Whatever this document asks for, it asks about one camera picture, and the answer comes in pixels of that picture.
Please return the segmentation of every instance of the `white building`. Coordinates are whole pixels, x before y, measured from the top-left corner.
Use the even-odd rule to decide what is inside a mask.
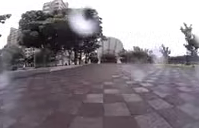
[[[43,11],[46,13],[51,13],[55,10],[62,10],[68,8],[68,3],[63,2],[63,0],[53,0],[51,2],[44,3]]]
[[[108,37],[106,40],[99,42],[101,46],[97,49],[98,63],[101,63],[101,57],[105,54],[116,56],[117,63],[121,63],[119,53],[124,49],[122,42],[114,37]]]
[[[17,45],[18,44],[18,37],[19,37],[20,31],[16,28],[10,28],[10,34],[7,37],[7,45]]]

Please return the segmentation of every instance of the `checkered paving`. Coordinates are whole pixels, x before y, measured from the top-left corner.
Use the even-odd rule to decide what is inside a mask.
[[[15,80],[0,90],[0,126],[199,128],[199,77],[188,69],[147,66],[91,65]]]

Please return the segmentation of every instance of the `overcast sky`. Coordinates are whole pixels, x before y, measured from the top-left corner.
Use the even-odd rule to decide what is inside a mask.
[[[0,25],[0,48],[7,42],[10,27],[18,28],[21,14],[41,10],[50,0],[0,0],[0,13],[12,14]],[[104,35],[120,39],[125,49],[132,46],[155,49],[161,44],[170,47],[171,55],[186,53],[183,22],[193,24],[199,36],[199,0],[65,0],[69,7],[92,7],[103,18]]]

